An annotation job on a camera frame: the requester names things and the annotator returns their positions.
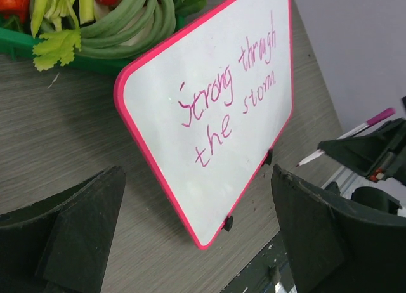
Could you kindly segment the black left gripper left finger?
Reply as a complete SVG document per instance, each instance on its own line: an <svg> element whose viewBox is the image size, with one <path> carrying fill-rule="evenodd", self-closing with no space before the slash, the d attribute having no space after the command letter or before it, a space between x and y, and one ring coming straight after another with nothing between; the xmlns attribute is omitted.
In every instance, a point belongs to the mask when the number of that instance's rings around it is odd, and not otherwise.
<svg viewBox="0 0 406 293"><path fill-rule="evenodd" d="M100 292L126 184L109 167L1 215L1 292Z"/></svg>

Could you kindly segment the white marker with pink cap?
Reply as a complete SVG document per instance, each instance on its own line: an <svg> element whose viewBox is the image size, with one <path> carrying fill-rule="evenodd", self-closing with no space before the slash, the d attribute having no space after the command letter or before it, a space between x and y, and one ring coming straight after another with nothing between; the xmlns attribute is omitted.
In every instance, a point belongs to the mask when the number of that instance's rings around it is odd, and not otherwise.
<svg viewBox="0 0 406 293"><path fill-rule="evenodd" d="M387 119L388 117L394 115L395 112L396 111L395 111L394 108L387 108L387 109L383 110L381 113L375 115L373 118L370 118L366 122L364 122L364 123L358 125L357 127L353 128L351 131L348 131L347 133L344 133L338 139L344 139L344 138L347 138L347 137L356 136L356 135L360 134L361 132L367 130L368 128L370 128L372 126L375 126L376 124L380 123L381 121L383 121L383 120ZM299 163L297 163L296 166L299 167L299 166L305 165L305 164L319 158L324 153L325 152L323 150L317 149L312 154L310 154L309 156L302 159Z"/></svg>

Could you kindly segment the pink framed whiteboard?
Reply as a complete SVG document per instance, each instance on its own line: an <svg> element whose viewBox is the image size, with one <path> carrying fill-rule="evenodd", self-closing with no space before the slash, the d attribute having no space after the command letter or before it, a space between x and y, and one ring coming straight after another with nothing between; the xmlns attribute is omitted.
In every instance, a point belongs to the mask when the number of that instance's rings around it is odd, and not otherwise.
<svg viewBox="0 0 406 293"><path fill-rule="evenodd" d="M226 0L127 65L119 115L208 248L294 108L291 0Z"/></svg>

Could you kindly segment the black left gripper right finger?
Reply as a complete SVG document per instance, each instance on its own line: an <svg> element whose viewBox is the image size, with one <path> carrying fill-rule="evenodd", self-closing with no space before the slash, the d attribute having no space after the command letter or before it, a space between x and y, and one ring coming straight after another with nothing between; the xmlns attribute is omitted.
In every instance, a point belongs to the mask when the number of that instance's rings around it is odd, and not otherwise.
<svg viewBox="0 0 406 293"><path fill-rule="evenodd" d="M298 292L405 292L405 218L274 165L273 203Z"/></svg>

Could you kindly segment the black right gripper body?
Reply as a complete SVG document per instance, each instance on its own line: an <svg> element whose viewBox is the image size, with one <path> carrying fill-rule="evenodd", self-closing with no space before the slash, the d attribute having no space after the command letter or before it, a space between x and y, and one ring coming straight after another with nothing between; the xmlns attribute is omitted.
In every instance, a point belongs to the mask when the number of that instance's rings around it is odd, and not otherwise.
<svg viewBox="0 0 406 293"><path fill-rule="evenodd" d="M372 182L394 178L405 182L405 119L385 122L367 135L372 140L372 165L367 179Z"/></svg>

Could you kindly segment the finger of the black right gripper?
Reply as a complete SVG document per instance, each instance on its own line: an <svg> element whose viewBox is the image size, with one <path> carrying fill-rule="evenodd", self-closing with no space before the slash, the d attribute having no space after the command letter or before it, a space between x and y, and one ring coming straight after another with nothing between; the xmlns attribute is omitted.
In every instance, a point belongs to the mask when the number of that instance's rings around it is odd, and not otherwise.
<svg viewBox="0 0 406 293"><path fill-rule="evenodd" d="M372 165L372 140L364 136L321 141L318 149L360 176L368 176Z"/></svg>

